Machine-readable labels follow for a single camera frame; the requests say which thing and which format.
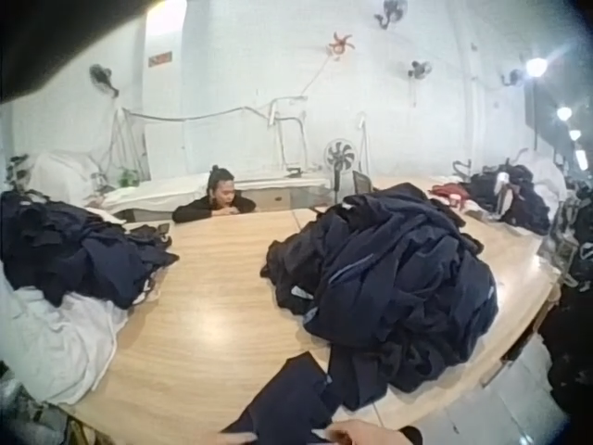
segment tiled floor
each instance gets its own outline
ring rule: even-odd
[[[425,445],[548,445],[566,421],[549,395],[549,355],[539,337],[519,360],[417,426]]]

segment wooden table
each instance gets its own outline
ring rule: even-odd
[[[160,298],[135,310],[97,391],[65,409],[131,444],[198,443],[235,420],[287,358],[311,350],[327,366],[324,342],[279,310],[269,282],[259,278],[270,242],[314,216],[288,210],[176,226],[172,251],[181,260],[170,267]],[[497,279],[497,320],[468,363],[414,394],[389,392],[356,416],[378,423],[378,414],[384,425],[399,428],[451,403],[477,384],[546,300],[556,276],[535,256],[536,237],[467,223],[485,244],[482,258]]]

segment wall sign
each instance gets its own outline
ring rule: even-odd
[[[167,53],[157,54],[148,58],[148,68],[155,67],[156,65],[162,65],[164,63],[170,63],[173,61],[173,52],[168,51]]]

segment laptop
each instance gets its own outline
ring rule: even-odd
[[[365,193],[371,193],[374,191],[372,187],[371,178],[366,174],[360,172],[352,172],[352,178],[354,180],[354,193],[362,195]]]

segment pile of navy fabric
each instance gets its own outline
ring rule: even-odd
[[[128,309],[151,275],[179,257],[159,235],[126,234],[84,209],[5,192],[0,259],[13,288],[37,287],[54,306],[77,292]]]
[[[329,375],[356,410],[466,362],[497,293],[463,220],[411,184],[345,198],[271,244],[261,275],[278,305],[331,343]]]
[[[502,164],[494,171],[475,174],[469,183],[461,183],[461,186],[482,209],[495,212],[498,197],[494,194],[494,187],[500,172],[508,173],[509,181],[514,185],[511,207],[500,220],[538,235],[546,235],[550,228],[549,207],[536,193],[533,174],[525,166]]]

